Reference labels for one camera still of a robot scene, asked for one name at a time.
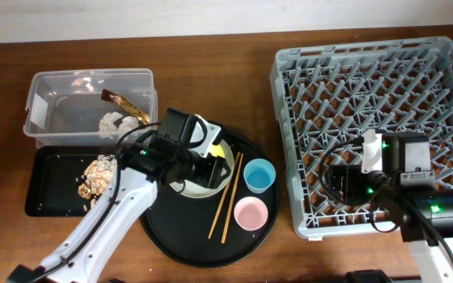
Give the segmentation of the grey round plate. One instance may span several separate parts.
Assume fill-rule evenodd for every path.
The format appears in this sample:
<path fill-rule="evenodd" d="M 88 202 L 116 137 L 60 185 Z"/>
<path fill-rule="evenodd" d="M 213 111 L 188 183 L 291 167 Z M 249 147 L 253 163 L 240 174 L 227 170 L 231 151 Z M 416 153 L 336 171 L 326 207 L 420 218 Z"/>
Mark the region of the grey round plate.
<path fill-rule="evenodd" d="M 194 198 L 194 199 L 201 199 L 211 197 L 219 192 L 221 192 L 225 186 L 227 185 L 230 178 L 233 175 L 234 169 L 234 154 L 230 146 L 226 143 L 224 139 L 221 140 L 219 143 L 224 149 L 226 154 L 226 163 L 227 166 L 230 168 L 230 172 L 226 179 L 222 180 L 221 183 L 215 187 L 214 189 L 209 189 L 203 186 L 199 186 L 191 181 L 185 180 L 184 184 L 180 184 L 177 182 L 173 182 L 170 184 L 170 187 L 177 193 L 181 193 L 184 197 Z"/>

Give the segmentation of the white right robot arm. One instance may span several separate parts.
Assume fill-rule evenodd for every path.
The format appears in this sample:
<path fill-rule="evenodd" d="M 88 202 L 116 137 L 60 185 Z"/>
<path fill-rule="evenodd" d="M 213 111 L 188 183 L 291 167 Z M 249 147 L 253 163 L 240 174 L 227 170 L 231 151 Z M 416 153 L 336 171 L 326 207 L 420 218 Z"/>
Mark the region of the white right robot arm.
<path fill-rule="evenodd" d="M 453 282 L 453 189 L 436 187 L 429 138 L 417 132 L 362 135 L 327 149 L 319 182 L 333 200 L 389 214 L 424 282 Z"/>

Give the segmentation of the grey dishwasher rack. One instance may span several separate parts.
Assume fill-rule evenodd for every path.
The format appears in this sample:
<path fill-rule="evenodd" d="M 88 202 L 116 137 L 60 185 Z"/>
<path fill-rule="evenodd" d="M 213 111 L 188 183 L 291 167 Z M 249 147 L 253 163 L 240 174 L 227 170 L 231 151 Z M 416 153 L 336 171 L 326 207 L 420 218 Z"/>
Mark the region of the grey dishwasher rack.
<path fill-rule="evenodd" d="M 453 189 L 453 42 L 447 37 L 279 50 L 270 73 L 293 229 L 315 240 L 390 227 L 387 214 L 331 200 L 319 162 L 357 165 L 360 147 L 333 147 L 369 129 L 430 141 L 436 186 Z"/>

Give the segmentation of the pink plastic cup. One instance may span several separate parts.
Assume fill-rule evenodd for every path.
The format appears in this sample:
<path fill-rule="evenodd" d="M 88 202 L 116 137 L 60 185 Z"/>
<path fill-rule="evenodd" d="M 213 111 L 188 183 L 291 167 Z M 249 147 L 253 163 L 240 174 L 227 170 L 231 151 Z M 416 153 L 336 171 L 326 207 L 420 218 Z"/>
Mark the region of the pink plastic cup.
<path fill-rule="evenodd" d="M 244 197 L 234 206 L 234 219 L 243 230 L 258 230 L 268 220 L 267 205 L 257 197 Z"/>

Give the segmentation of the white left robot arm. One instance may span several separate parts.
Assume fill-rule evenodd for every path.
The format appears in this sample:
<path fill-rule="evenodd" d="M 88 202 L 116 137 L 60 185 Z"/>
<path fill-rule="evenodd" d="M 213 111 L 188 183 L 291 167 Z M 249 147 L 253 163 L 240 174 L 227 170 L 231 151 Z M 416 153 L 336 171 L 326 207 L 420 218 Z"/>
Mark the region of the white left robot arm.
<path fill-rule="evenodd" d="M 17 266 L 9 282 L 95 282 L 160 187 L 193 182 L 216 189 L 230 176 L 225 158 L 210 153 L 223 138 L 222 125 L 170 108 L 161 122 L 138 130 L 131 144 L 128 134 L 116 143 L 108 188 L 68 238 L 34 270 Z"/>

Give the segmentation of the yellow bowl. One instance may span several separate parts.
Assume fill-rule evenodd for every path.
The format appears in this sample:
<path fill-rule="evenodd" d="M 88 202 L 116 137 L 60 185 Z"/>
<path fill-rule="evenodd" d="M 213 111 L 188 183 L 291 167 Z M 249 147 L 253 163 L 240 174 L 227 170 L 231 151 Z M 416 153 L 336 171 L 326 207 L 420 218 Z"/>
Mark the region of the yellow bowl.
<path fill-rule="evenodd" d="M 226 154 L 221 145 L 211 145 L 208 153 L 213 157 L 221 157 L 223 159 L 226 158 Z"/>

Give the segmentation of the wooden chopstick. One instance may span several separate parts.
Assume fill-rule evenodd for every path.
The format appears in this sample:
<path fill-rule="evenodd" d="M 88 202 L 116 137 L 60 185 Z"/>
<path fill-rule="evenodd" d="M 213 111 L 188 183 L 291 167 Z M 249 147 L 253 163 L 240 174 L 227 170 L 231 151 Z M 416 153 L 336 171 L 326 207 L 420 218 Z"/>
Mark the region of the wooden chopstick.
<path fill-rule="evenodd" d="M 234 210 L 234 199 L 235 199 L 235 195 L 236 195 L 237 188 L 238 188 L 238 182 L 239 182 L 240 172 L 241 172 L 241 165 L 242 165 L 242 162 L 244 159 L 244 153 L 239 153 L 239 154 L 240 155 L 239 155 L 239 159 L 238 159 L 236 171 L 235 171 L 234 185 L 232 188 L 232 193 L 230 195 L 230 203 L 229 203 L 229 207 L 228 207 L 228 211 L 227 211 L 227 215 L 226 215 L 226 221 L 225 221 L 225 224 L 223 227 L 221 244 L 226 243 L 227 233 L 228 233 L 228 230 L 230 227 L 230 220 L 232 218 L 232 214 L 233 214 L 233 210 Z"/>
<path fill-rule="evenodd" d="M 238 165 L 238 161 L 240 160 L 240 157 L 241 157 L 241 154 L 240 153 L 237 153 L 237 155 L 235 156 L 235 161 L 234 161 L 234 169 L 236 169 L 237 165 Z M 216 223 L 218 222 L 218 219 L 219 219 L 219 215 L 221 213 L 221 210 L 223 208 L 223 204 L 224 204 L 224 201 L 226 199 L 226 196 L 227 196 L 227 191 L 230 187 L 230 183 L 231 183 L 231 180 L 232 178 L 230 178 L 230 180 L 228 181 L 228 183 L 226 184 L 224 190 L 223 190 L 223 194 L 221 196 L 221 199 L 220 199 L 220 202 L 219 202 L 219 205 L 217 207 L 217 210 L 216 210 L 216 213 L 215 213 L 215 217 L 213 219 L 213 222 L 212 222 L 212 225 L 211 225 L 211 228 L 209 230 L 209 234 L 208 234 L 208 239 L 211 239 L 212 237 L 212 234 L 214 232 L 214 229 L 215 229 L 215 226 L 216 226 Z"/>

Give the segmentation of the round black tray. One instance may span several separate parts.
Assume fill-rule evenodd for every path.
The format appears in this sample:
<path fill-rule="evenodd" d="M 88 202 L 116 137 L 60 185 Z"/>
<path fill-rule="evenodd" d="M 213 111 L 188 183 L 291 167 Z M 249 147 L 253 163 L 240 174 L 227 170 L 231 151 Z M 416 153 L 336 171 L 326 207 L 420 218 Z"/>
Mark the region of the round black tray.
<path fill-rule="evenodd" d="M 221 192 L 193 199 L 167 187 L 140 217 L 150 240 L 169 258 L 190 266 L 226 266 L 250 255 L 266 240 L 278 216 L 279 186 L 274 183 L 256 194 L 249 191 L 243 174 L 234 177 L 239 178 L 235 202 L 256 197 L 267 206 L 268 219 L 260 229 L 246 231 L 236 223 L 234 209 L 229 207 L 231 193 L 221 202 Z"/>

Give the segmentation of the gold foil snack wrapper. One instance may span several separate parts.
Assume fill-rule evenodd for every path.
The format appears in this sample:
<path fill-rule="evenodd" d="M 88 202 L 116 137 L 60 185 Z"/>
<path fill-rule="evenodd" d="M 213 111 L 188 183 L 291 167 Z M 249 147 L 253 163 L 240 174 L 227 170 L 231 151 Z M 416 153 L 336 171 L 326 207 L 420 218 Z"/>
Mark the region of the gold foil snack wrapper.
<path fill-rule="evenodd" d="M 131 104 L 125 97 L 116 94 L 111 90 L 103 89 L 101 92 L 101 99 L 103 101 L 107 101 L 120 106 L 143 124 L 149 124 L 150 122 L 148 113 L 143 112 L 142 110 Z"/>

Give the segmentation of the peanut shells and rice scraps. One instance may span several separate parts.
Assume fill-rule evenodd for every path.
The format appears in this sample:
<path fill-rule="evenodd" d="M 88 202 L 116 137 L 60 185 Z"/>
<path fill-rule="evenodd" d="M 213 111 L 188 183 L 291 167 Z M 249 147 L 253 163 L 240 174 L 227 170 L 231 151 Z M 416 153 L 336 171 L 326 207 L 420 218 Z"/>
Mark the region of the peanut shells and rice scraps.
<path fill-rule="evenodd" d="M 93 208 L 100 196 L 107 190 L 115 172 L 116 158 L 114 155 L 99 155 L 87 166 L 83 175 L 78 178 L 80 182 L 78 194 L 89 202 L 89 205 L 83 205 L 85 212 Z"/>

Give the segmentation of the left wooden chopstick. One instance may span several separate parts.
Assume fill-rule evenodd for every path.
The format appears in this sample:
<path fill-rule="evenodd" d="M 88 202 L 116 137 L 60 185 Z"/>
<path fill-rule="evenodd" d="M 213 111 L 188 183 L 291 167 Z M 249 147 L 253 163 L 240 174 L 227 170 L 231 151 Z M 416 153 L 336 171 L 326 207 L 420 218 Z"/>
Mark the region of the left wooden chopstick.
<path fill-rule="evenodd" d="M 238 161 L 240 160 L 240 157 L 241 157 L 241 154 L 240 153 L 237 153 L 237 155 L 235 156 L 235 161 L 234 161 L 234 169 L 236 169 L 237 165 L 238 165 Z M 208 239 L 211 239 L 212 237 L 212 234 L 214 232 L 214 229 L 215 229 L 215 226 L 216 226 L 216 223 L 218 222 L 218 219 L 219 219 L 219 215 L 221 213 L 221 210 L 223 208 L 223 204 L 224 204 L 224 201 L 226 199 L 226 196 L 227 196 L 227 191 L 230 187 L 230 183 L 231 183 L 231 180 L 232 178 L 230 178 L 230 180 L 228 181 L 228 183 L 226 184 L 224 190 L 223 190 L 223 194 L 221 196 L 221 199 L 220 199 L 220 202 L 219 202 L 219 205 L 217 207 L 217 210 L 216 210 L 216 213 L 215 213 L 215 217 L 213 219 L 213 222 L 212 222 L 212 225 L 211 225 L 211 228 L 209 230 L 209 234 L 208 234 Z"/>

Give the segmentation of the right wooden chopstick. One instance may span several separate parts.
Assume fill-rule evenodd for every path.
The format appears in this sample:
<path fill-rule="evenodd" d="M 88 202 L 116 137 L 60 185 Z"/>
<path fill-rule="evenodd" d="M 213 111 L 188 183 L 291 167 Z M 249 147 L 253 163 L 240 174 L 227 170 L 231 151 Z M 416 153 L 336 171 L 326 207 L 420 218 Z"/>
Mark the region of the right wooden chopstick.
<path fill-rule="evenodd" d="M 240 155 L 239 155 L 239 159 L 238 159 L 236 171 L 235 171 L 234 185 L 232 188 L 232 193 L 230 195 L 230 203 L 229 203 L 229 207 L 228 207 L 228 211 L 227 211 L 227 215 L 226 215 L 226 221 L 225 221 L 225 224 L 223 227 L 221 244 L 226 243 L 227 233 L 228 233 L 228 230 L 230 227 L 230 220 L 232 218 L 232 214 L 233 214 L 233 210 L 234 210 L 234 199 L 235 199 L 235 195 L 236 195 L 237 188 L 238 188 L 238 182 L 239 182 L 240 172 L 241 172 L 241 165 L 242 165 L 242 162 L 244 159 L 244 153 L 239 153 L 239 154 Z"/>

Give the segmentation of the black rectangular tray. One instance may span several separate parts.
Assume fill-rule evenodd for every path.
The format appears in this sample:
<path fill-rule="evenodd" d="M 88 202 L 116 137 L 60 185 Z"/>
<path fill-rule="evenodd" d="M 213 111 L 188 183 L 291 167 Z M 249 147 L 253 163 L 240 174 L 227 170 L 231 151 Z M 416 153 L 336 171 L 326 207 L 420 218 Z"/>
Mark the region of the black rectangular tray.
<path fill-rule="evenodd" d="M 50 145 L 36 155 L 24 205 L 31 217 L 82 217 L 90 202 L 78 194 L 83 172 L 100 155 L 115 152 L 114 146 Z"/>

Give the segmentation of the white paper napkin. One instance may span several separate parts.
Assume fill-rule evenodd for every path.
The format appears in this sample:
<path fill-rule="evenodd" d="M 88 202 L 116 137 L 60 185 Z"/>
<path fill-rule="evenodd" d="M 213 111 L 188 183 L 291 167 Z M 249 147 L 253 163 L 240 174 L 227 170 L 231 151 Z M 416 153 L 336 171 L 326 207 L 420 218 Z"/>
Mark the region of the white paper napkin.
<path fill-rule="evenodd" d="M 133 116 L 124 116 L 119 112 L 108 112 L 99 120 L 98 133 L 101 138 L 114 139 L 113 133 L 123 134 L 139 126 L 139 121 Z"/>

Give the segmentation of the blue plastic cup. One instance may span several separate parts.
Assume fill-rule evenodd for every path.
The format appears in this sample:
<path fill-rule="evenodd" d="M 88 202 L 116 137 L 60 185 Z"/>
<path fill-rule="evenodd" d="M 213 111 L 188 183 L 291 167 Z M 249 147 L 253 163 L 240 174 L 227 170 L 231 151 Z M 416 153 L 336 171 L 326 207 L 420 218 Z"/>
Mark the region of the blue plastic cup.
<path fill-rule="evenodd" d="M 264 193 L 276 179 L 276 171 L 273 164 L 265 159 L 250 160 L 243 172 L 245 184 L 253 193 Z"/>

